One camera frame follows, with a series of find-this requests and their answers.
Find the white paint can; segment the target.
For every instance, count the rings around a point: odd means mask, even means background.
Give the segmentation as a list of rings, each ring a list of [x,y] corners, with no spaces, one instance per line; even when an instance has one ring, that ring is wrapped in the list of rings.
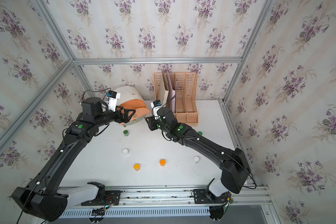
[[[127,154],[129,154],[129,151],[128,151],[127,148],[124,148],[124,149],[122,150],[122,153],[125,154],[125,155],[127,155]]]
[[[199,159],[198,156],[194,156],[194,157],[193,157],[193,160],[194,160],[195,163],[198,163],[200,159]]]

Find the round white drawer cabinet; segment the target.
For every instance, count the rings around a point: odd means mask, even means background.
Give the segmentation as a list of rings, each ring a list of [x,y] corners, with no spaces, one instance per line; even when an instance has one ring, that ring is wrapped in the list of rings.
[[[128,123],[121,123],[120,125],[127,126],[135,124],[150,113],[145,101],[134,87],[123,86],[115,89],[114,91],[120,94],[117,106],[121,106],[125,109],[136,110],[135,114]]]

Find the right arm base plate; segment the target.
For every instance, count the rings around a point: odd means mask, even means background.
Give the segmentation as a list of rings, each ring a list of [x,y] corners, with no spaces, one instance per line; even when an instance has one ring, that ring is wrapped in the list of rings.
[[[208,189],[194,189],[191,194],[195,204],[225,204],[231,197],[230,192],[223,193],[218,197]]]

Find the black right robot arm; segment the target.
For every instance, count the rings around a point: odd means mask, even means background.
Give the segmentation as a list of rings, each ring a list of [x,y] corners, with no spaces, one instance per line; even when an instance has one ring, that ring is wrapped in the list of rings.
[[[145,118],[151,131],[161,130],[167,140],[190,147],[215,163],[221,170],[220,179],[213,180],[208,192],[218,197],[228,191],[239,194],[251,175],[248,159],[243,150],[220,146],[200,135],[191,126],[178,122],[173,112],[162,107],[155,115]]]

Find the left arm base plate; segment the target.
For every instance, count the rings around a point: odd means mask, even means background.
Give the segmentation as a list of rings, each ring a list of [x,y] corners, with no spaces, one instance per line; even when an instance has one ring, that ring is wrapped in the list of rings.
[[[81,206],[100,206],[100,205],[119,205],[120,190],[106,190],[105,193],[99,193],[91,201],[81,203]]]

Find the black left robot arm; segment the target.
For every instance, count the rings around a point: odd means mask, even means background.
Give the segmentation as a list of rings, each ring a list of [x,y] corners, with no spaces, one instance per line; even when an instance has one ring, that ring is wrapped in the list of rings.
[[[82,187],[59,193],[59,185],[78,154],[99,135],[101,126],[111,122],[128,123],[136,110],[108,104],[98,97],[82,101],[82,112],[66,131],[63,140],[43,169],[27,184],[17,187],[12,199],[27,213],[45,221],[57,220],[67,209],[88,202],[106,206],[105,186],[88,182]]]

